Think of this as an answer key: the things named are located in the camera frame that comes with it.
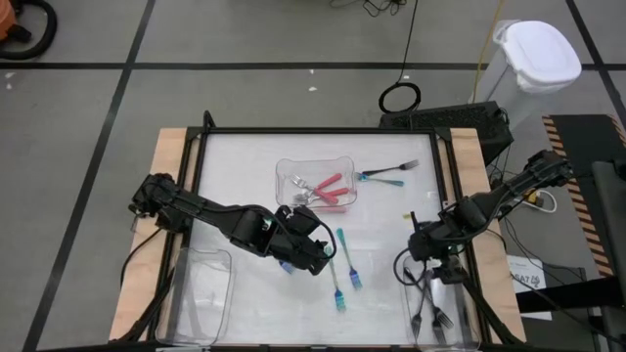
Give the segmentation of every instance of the table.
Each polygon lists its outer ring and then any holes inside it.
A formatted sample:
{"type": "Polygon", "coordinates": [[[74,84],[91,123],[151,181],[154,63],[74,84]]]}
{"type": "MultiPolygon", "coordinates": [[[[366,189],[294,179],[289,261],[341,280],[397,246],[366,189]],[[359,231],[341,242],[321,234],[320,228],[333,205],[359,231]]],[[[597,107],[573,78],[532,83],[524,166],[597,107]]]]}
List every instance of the table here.
{"type": "MultiPolygon", "coordinates": [[[[179,174],[186,133],[187,130],[185,128],[160,130],[150,170],[151,173],[166,172],[174,177],[179,174]]],[[[471,195],[477,192],[489,191],[480,144],[475,130],[452,129],[451,135],[463,193],[471,195]]],[[[196,160],[195,155],[198,153],[198,145],[199,143],[192,144],[189,160],[196,160]]],[[[443,178],[446,184],[448,199],[454,200],[452,191],[453,179],[446,162],[447,153],[443,143],[439,144],[439,151],[443,164],[443,178]]],[[[191,189],[191,180],[193,179],[191,175],[193,175],[196,165],[194,162],[190,162],[187,166],[186,172],[188,177],[186,177],[185,188],[191,189]]],[[[154,231],[154,221],[154,219],[138,220],[132,243],[133,248],[154,231]]],[[[498,234],[500,233],[496,222],[493,222],[489,229],[498,234]]],[[[472,243],[485,299],[511,332],[524,340],[525,335],[515,299],[507,255],[502,241],[493,234],[483,234],[476,237],[472,243]]],[[[111,339],[126,333],[154,296],[164,244],[165,236],[155,238],[145,245],[129,263],[113,319],[110,333],[111,339]]],[[[469,307],[472,310],[473,304],[469,304],[469,307]]],[[[475,314],[471,314],[471,317],[477,319],[475,314]]],[[[498,341],[493,331],[491,331],[491,336],[494,342],[498,341]]]]}

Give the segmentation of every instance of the striped yellow and black tape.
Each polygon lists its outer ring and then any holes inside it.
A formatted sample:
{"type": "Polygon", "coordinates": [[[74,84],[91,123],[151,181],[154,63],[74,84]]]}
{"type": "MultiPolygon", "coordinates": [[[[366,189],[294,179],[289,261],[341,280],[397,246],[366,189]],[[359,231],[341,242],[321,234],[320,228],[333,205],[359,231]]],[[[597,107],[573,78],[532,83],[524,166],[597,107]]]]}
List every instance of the striped yellow and black tape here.
{"type": "MultiPolygon", "coordinates": [[[[550,144],[552,145],[553,150],[555,151],[555,153],[563,157],[567,157],[567,153],[563,148],[563,143],[560,139],[555,122],[548,116],[544,116],[543,121],[544,125],[546,126],[548,139],[550,140],[550,144]]],[[[620,134],[620,138],[622,139],[622,142],[626,147],[626,137],[623,136],[619,125],[614,121],[614,119],[613,123],[615,123],[616,129],[620,134]]],[[[600,275],[604,277],[613,276],[613,272],[610,269],[610,264],[608,263],[608,258],[606,257],[603,244],[600,241],[600,237],[598,236],[598,232],[596,230],[596,227],[594,226],[591,214],[589,213],[589,208],[587,207],[585,198],[580,193],[578,181],[575,178],[572,178],[567,182],[567,184],[565,184],[565,186],[567,187],[569,196],[571,197],[574,208],[576,209],[576,216],[578,216],[578,221],[580,222],[580,226],[583,229],[583,233],[585,234],[585,238],[587,240],[587,245],[591,250],[600,275]]]]}

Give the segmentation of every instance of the black frame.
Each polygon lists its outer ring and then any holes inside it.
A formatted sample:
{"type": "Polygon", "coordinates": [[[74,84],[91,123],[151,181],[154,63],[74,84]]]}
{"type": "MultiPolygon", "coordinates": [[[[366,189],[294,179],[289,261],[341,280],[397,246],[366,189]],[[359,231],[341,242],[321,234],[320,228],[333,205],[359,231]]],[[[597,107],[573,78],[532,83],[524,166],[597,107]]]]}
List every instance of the black frame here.
{"type": "MultiPolygon", "coordinates": [[[[354,128],[354,127],[314,127],[314,128],[289,128],[289,127],[256,127],[256,128],[240,128],[240,127],[215,127],[212,118],[210,115],[205,113],[204,115],[204,126],[203,127],[188,127],[187,133],[185,135],[185,145],[183,148],[183,154],[181,158],[181,165],[178,172],[177,185],[183,187],[186,183],[191,150],[193,147],[193,143],[199,140],[199,149],[197,154],[196,166],[194,169],[192,189],[190,190],[193,193],[197,193],[200,187],[200,177],[202,164],[204,161],[204,155],[206,150],[206,141],[208,140],[208,136],[210,134],[398,134],[398,135],[406,135],[406,134],[426,134],[430,139],[430,146],[432,151],[432,159],[434,163],[435,169],[435,178],[437,181],[437,189],[439,192],[439,198],[441,200],[441,207],[443,209],[443,202],[448,201],[447,192],[445,188],[445,182],[443,178],[443,169],[441,163],[441,157],[439,153],[438,139],[440,138],[445,145],[448,163],[450,166],[450,174],[452,179],[452,186],[455,195],[455,199],[460,199],[463,196],[463,191],[461,189],[461,181],[459,178],[454,148],[452,147],[452,138],[449,128],[415,128],[413,130],[398,130],[398,129],[384,129],[384,128],[354,128]]],[[[182,234],[182,242],[181,248],[188,248],[191,241],[191,233],[193,231],[193,226],[189,228],[189,230],[182,234]]],[[[163,250],[163,255],[161,257],[158,281],[156,284],[156,288],[163,288],[165,285],[167,273],[169,270],[169,263],[172,257],[172,253],[174,250],[174,239],[177,235],[168,233],[167,239],[165,242],[165,247],[163,250]]],[[[477,271],[477,264],[475,261],[475,253],[473,251],[473,247],[471,243],[467,245],[466,249],[466,257],[468,259],[468,272],[472,279],[472,282],[475,286],[480,288],[480,279],[477,271]]],[[[462,293],[463,289],[458,287],[458,290],[462,293]]],[[[180,300],[180,289],[174,289],[174,292],[170,292],[170,294],[174,294],[175,297],[172,301],[180,300]]],[[[463,294],[459,294],[457,292],[457,297],[461,301],[464,299],[463,294]]],[[[167,322],[167,334],[170,335],[175,331],[175,325],[178,320],[178,312],[177,306],[174,305],[171,307],[173,309],[172,313],[170,313],[170,320],[167,322]]],[[[480,328],[480,338],[482,342],[491,343],[491,334],[490,329],[487,325],[487,321],[484,318],[482,312],[476,310],[478,316],[478,323],[480,328]]],[[[461,315],[461,321],[466,321],[468,319],[467,309],[461,310],[459,312],[461,315]]],[[[155,339],[156,329],[159,323],[160,314],[157,314],[155,318],[150,322],[148,327],[148,339],[155,339]]],[[[462,331],[464,338],[471,337],[471,330],[462,331]]]]}

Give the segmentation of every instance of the white lid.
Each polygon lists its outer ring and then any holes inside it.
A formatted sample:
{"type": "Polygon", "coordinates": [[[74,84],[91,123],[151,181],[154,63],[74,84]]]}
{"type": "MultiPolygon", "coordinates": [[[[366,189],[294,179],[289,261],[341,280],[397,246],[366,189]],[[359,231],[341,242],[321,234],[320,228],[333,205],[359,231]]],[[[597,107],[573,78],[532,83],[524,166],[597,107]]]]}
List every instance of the white lid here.
{"type": "Polygon", "coordinates": [[[539,21],[516,22],[503,35],[509,64],[526,81],[539,86],[574,81],[580,60],[567,39],[553,26],[539,21]]]}

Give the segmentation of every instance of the black hose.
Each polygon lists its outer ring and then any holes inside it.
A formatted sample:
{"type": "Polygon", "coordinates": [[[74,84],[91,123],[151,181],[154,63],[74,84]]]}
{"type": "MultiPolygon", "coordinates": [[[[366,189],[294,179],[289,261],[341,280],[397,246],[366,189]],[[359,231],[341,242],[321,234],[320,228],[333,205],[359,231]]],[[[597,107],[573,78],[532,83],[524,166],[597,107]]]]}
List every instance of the black hose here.
{"type": "Polygon", "coordinates": [[[22,3],[27,5],[32,5],[41,8],[46,15],[48,16],[48,23],[46,23],[46,29],[41,36],[41,39],[37,44],[33,45],[31,48],[26,49],[20,52],[12,52],[0,50],[0,59],[6,60],[27,60],[37,57],[43,54],[48,48],[50,44],[52,44],[52,40],[55,38],[55,34],[57,33],[57,13],[55,10],[45,2],[44,0],[22,0],[22,3]]]}

